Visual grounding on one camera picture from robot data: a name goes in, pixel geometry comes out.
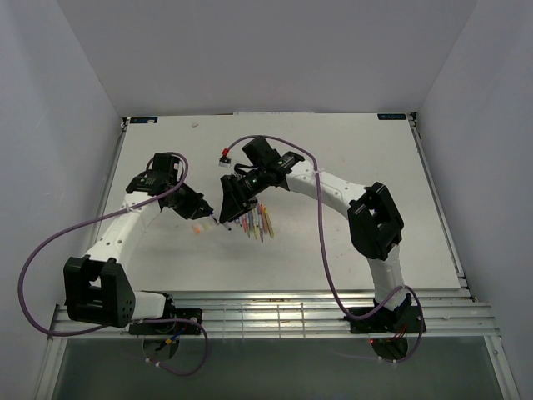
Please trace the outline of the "grey silver pen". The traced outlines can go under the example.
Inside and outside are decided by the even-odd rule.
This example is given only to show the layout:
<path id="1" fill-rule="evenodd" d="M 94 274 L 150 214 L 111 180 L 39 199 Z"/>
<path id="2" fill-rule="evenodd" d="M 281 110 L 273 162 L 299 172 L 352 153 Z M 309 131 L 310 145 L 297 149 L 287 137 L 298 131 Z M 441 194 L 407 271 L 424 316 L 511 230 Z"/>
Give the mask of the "grey silver pen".
<path id="1" fill-rule="evenodd" d="M 253 238 L 255 228 L 253 225 L 252 214 L 250 212 L 246 215 L 246 220 L 247 220 L 247 235 L 248 237 Z"/>

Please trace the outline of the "yellow green pen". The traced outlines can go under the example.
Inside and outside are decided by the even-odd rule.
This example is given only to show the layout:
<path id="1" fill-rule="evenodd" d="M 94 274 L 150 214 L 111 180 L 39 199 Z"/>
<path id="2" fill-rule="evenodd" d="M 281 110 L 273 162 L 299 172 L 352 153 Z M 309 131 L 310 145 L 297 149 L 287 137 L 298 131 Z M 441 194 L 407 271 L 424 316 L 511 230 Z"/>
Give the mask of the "yellow green pen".
<path id="1" fill-rule="evenodd" d="M 274 228 L 273 228 L 270 216 L 269 216 L 267 211 L 264 212 L 264 218 L 265 218 L 265 221 L 266 221 L 267 231 L 268 231 L 270 237 L 274 238 L 275 237 Z"/>

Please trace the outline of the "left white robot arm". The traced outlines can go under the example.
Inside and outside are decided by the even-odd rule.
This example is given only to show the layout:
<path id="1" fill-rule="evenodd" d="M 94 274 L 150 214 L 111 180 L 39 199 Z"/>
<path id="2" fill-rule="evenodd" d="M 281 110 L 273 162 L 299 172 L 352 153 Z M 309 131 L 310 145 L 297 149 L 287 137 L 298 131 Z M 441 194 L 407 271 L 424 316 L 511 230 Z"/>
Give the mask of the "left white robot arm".
<path id="1" fill-rule="evenodd" d="M 188 163 L 176 152 L 157 153 L 148 168 L 127 185 L 121 208 L 101 237 L 82 257 L 70 257 L 64 268 L 68 316 L 77 322 L 124 328 L 147 320 L 159 333 L 177 322 L 168 295 L 136 291 L 127 265 L 149 225 L 165 208 L 186 220 L 209 218 L 212 207 L 184 182 Z"/>

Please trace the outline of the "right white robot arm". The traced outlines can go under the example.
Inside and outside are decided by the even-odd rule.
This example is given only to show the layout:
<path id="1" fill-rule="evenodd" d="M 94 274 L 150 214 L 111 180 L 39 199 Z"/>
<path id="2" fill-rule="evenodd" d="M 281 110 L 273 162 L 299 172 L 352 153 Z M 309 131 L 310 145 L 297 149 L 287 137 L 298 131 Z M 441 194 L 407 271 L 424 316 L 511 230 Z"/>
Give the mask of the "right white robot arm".
<path id="1" fill-rule="evenodd" d="M 324 172 L 316 157 L 297 145 L 280 154 L 268 136 L 245 136 L 242 140 L 242 151 L 252 167 L 248 172 L 222 176 L 221 223 L 250 212 L 257 195 L 268 188 L 299 193 L 317 202 L 321 258 L 326 260 L 323 208 L 340 213 L 348 222 L 352 246 L 368 262 L 374 285 L 370 310 L 341 310 L 366 333 L 397 330 L 406 321 L 414 295 L 404 284 L 400 265 L 404 222 L 388 188 L 380 182 L 364 186 Z"/>

